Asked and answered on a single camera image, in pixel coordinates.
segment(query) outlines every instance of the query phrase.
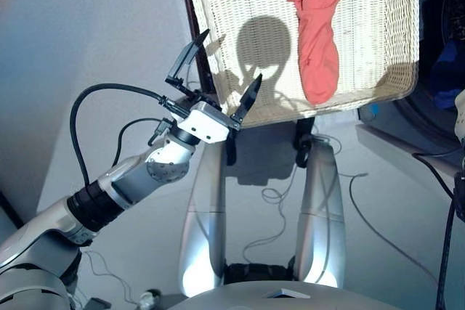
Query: silver arm segment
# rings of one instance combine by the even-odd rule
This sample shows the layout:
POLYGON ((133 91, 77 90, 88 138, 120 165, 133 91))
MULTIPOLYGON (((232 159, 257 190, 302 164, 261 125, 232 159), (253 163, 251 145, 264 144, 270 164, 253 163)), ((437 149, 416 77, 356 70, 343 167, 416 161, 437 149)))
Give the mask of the silver arm segment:
POLYGON ((299 281, 342 287, 345 254, 344 212, 336 159, 331 145, 315 137, 297 227, 294 276, 299 281))
POLYGON ((79 246, 154 190, 184 177, 194 152, 168 133, 19 229, 0 246, 0 309, 69 309, 60 277, 79 260, 79 246))
POLYGON ((205 147, 190 195, 178 279, 188 297, 222 283, 226 242, 223 148, 222 143, 205 147))

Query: white wall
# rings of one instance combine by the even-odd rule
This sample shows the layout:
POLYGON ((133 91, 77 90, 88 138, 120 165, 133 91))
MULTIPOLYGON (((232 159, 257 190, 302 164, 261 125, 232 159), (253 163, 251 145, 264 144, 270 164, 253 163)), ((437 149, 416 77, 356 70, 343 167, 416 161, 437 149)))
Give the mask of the white wall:
MULTIPOLYGON (((17 209, 29 216, 38 192, 42 193, 41 210, 82 186, 68 131, 70 104, 78 93, 90 84, 113 81, 174 96, 163 78, 190 36, 183 0, 1 0, 0 4, 0 103, 4 104, 0 108, 0 179, 5 192, 10 189, 17 209)), ((122 125, 132 118, 164 113, 154 101, 123 92, 100 92, 85 101, 78 136, 91 179, 110 165, 122 125)), ((357 180, 355 196, 373 225, 437 271, 447 210, 440 189, 434 183, 419 184, 362 147, 353 123, 341 123, 337 115, 330 115, 319 124, 321 131, 343 142, 337 157, 341 172, 370 173, 357 180)), ((123 156, 142 151, 152 130, 146 125, 128 131, 123 156)), ((261 134, 269 142, 253 134, 244 137, 260 156, 275 157, 261 168, 236 169, 241 180, 253 182, 273 173, 279 179, 269 180, 269 185, 286 188, 288 179, 283 174, 288 174, 294 157, 288 143, 292 132, 280 131, 279 137, 272 131, 261 134)), ((420 164, 409 165, 427 171, 420 164)), ((191 171, 183 181, 163 187, 124 213, 91 246, 132 285, 134 296, 153 287, 165 293, 178 291, 180 235, 194 174, 191 171)), ((348 181, 341 183, 348 238, 347 288, 405 309, 432 309, 434 285, 363 225, 348 201, 348 181)), ((286 264, 292 256, 303 186, 299 170, 286 199, 285 234, 266 248, 251 250, 252 259, 286 264)), ((263 187, 239 185, 237 179, 227 178, 228 262, 242 261, 240 252, 247 242, 280 228, 276 208, 260 198, 263 187)), ((454 243, 458 246, 453 251, 463 247, 461 241, 454 243)), ((455 258, 455 269, 450 275, 463 292, 460 259, 451 258, 455 258)), ((108 300, 115 309, 131 309, 122 300, 120 285, 92 275, 86 259, 80 277, 79 287, 87 296, 108 300)), ((450 294, 451 288, 448 284, 448 308, 463 309, 463 293, 450 294)))
POLYGON ((0 187, 36 210, 98 0, 0 0, 0 187))

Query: crumpled fabric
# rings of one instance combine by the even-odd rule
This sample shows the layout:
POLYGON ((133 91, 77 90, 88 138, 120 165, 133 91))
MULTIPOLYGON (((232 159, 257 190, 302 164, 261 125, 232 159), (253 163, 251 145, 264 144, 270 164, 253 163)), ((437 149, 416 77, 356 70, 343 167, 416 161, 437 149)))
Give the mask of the crumpled fabric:
POLYGON ((299 70, 302 88, 313 105, 328 101, 336 92, 339 55, 331 20, 339 0, 293 1, 299 18, 299 70))

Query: white cable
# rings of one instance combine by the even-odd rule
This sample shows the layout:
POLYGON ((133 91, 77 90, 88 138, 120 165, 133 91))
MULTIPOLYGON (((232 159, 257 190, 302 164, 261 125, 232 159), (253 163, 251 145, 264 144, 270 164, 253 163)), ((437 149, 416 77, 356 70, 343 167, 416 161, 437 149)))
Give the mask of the white cable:
POLYGON ((113 278, 117 279, 121 283, 121 285, 123 286, 123 289, 124 289, 124 301, 129 303, 129 304, 132 304, 132 305, 138 305, 138 303, 136 303, 134 301, 134 299, 132 298, 132 289, 131 289, 131 286, 129 285, 129 283, 127 281, 125 281, 124 279, 122 279, 121 277, 116 276, 114 273, 112 273, 109 270, 108 265, 107 265, 107 261, 102 256, 102 254, 98 253, 95 250, 88 250, 88 251, 83 252, 83 254, 85 254, 87 256, 87 258, 89 258, 89 263, 90 263, 90 267, 91 267, 91 270, 92 270, 92 274, 94 274, 95 276, 110 276, 110 277, 113 277, 113 278), (98 272, 95 271, 94 262, 92 260, 91 253, 96 254, 97 256, 99 256, 102 259, 103 266, 104 266, 104 269, 106 271, 105 273, 98 273, 98 272))

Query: black connector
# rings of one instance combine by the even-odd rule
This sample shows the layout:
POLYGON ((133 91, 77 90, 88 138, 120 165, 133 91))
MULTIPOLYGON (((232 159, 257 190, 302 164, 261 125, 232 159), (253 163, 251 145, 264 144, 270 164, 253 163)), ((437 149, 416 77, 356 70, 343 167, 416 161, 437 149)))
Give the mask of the black connector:
POLYGON ((460 171, 454 176, 453 203, 457 217, 465 222, 465 173, 460 171))
POLYGON ((93 232, 100 231, 124 211, 100 189, 97 181, 70 197, 68 207, 76 219, 93 232))

